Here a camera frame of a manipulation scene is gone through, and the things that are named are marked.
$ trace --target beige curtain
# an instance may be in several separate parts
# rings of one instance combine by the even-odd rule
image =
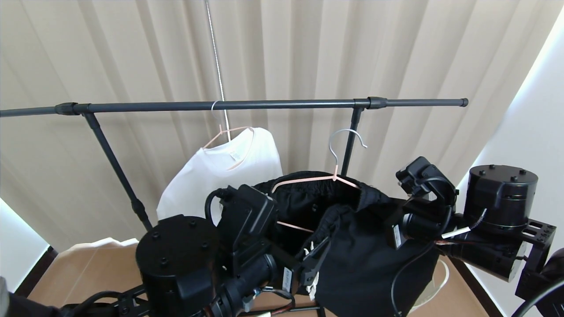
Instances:
[[[395,172],[423,155],[454,182],[514,98],[561,1],[210,1],[227,100],[469,98],[467,108],[368,110],[349,176],[401,195]],[[204,1],[0,3],[0,105],[221,98]],[[286,173],[332,170],[350,109],[229,111],[274,135]],[[98,116],[149,217],[167,183],[216,132],[209,112]],[[344,152],[346,134],[336,138]],[[143,227],[81,117],[0,120],[0,196],[64,250]]]

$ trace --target screw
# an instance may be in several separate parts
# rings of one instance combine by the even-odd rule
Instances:
[[[167,258],[161,258],[161,267],[164,268],[169,264],[169,260]]]

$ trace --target clothing rail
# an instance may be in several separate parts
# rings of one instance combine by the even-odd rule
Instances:
[[[214,102],[162,102],[162,103],[106,103],[106,104],[79,104],[62,103],[53,107],[22,108],[0,110],[1,117],[20,117],[36,115],[82,115],[94,132],[108,161],[112,165],[121,185],[123,186],[131,208],[147,231],[152,229],[151,222],[145,211],[143,203],[137,198],[131,184],[113,153],[106,139],[100,123],[96,119],[96,112],[147,112],[147,111],[207,111],[211,110]],[[468,99],[386,99],[381,97],[367,97],[364,99],[327,99],[327,100],[251,100],[251,101],[226,101],[216,102],[215,110],[241,110],[241,109],[322,109],[322,108],[352,108],[350,129],[356,130],[360,116],[365,109],[381,109],[385,107],[429,107],[429,106],[456,106],[466,107]],[[354,133],[349,133],[341,175],[346,176],[349,169],[350,157],[355,141]]]

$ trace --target hanger hook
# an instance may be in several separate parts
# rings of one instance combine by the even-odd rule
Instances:
[[[221,131],[221,130],[222,130],[222,128],[221,128],[221,119],[219,119],[218,117],[216,117],[216,116],[213,114],[213,107],[214,107],[215,104],[218,103],[219,101],[221,101],[221,100],[216,100],[216,101],[213,102],[213,104],[211,104],[211,109],[210,109],[210,111],[211,111],[211,115],[215,118],[215,120],[216,120],[217,123],[219,124],[219,131]]]
[[[335,154],[335,151],[333,150],[333,147],[331,146],[331,142],[333,142],[333,138],[335,137],[335,135],[336,135],[337,133],[343,132],[343,131],[349,131],[349,132],[352,132],[352,133],[356,134],[356,136],[358,136],[358,138],[359,138],[359,140],[360,140],[360,144],[361,144],[363,147],[365,147],[365,148],[368,147],[368,146],[366,146],[366,145],[364,144],[364,142],[362,141],[362,137],[360,136],[360,134],[358,134],[358,132],[356,132],[356,131],[353,130],[353,129],[341,129],[341,130],[339,130],[339,131],[333,132],[333,134],[331,134],[331,136],[329,137],[329,151],[331,151],[331,154],[335,157],[335,165],[339,165],[339,159],[338,159],[338,157],[337,157],[337,154]]]

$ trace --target white t-shirt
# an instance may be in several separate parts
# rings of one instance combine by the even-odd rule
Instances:
[[[252,186],[280,176],[280,156],[272,134],[260,127],[245,129],[228,143],[200,148],[162,193],[157,215],[159,219],[178,214],[205,218],[205,200],[212,191],[228,185]],[[212,202],[211,214],[214,223],[219,223],[219,198]]]

